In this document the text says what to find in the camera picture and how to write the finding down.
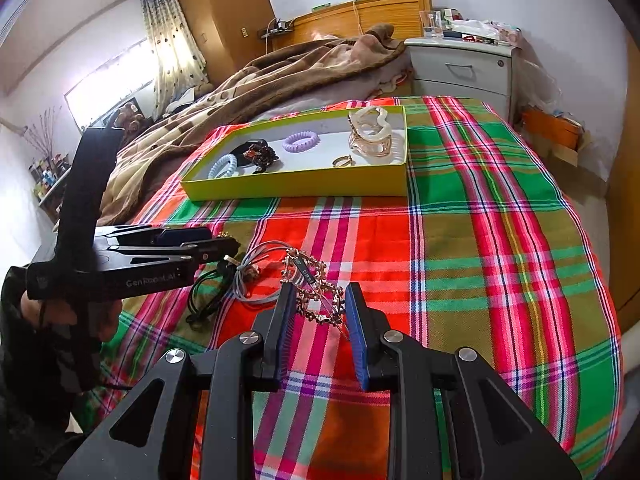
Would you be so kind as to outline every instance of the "bed headboard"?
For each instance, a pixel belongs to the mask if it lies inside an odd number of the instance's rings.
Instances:
[[[391,23],[395,28],[394,39],[406,40],[422,35],[420,10],[431,10],[431,0],[354,0],[344,4],[317,10],[295,19],[293,32],[275,36],[273,47],[311,41],[315,33],[333,34],[349,38],[360,34],[377,23]]]

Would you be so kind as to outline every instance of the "human hand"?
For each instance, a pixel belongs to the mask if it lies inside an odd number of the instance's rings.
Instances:
[[[78,322],[76,313],[64,300],[47,300],[47,307],[40,326],[40,311],[42,302],[30,300],[27,293],[20,299],[20,310],[22,317],[34,328],[43,328],[50,324],[75,325]],[[103,310],[98,322],[98,338],[102,342],[110,341],[118,330],[118,317],[122,312],[122,302],[114,301],[109,308]]]

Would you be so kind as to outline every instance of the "white nightstand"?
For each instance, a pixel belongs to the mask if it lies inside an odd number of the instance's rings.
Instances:
[[[412,38],[404,44],[414,66],[414,94],[475,97],[513,123],[511,59],[519,49],[431,38]]]

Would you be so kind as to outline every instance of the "decorative branch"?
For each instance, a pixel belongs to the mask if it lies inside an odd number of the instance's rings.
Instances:
[[[62,106],[57,110],[55,108],[47,108],[44,115],[40,114],[40,127],[36,124],[27,126],[18,135],[22,137],[30,146],[33,146],[43,158],[53,156],[53,134],[58,112],[62,110]]]

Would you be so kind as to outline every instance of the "gold ring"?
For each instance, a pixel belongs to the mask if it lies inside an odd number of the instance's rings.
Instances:
[[[332,164],[334,168],[346,168],[347,166],[355,166],[356,161],[351,158],[351,155],[343,155],[336,158]]]

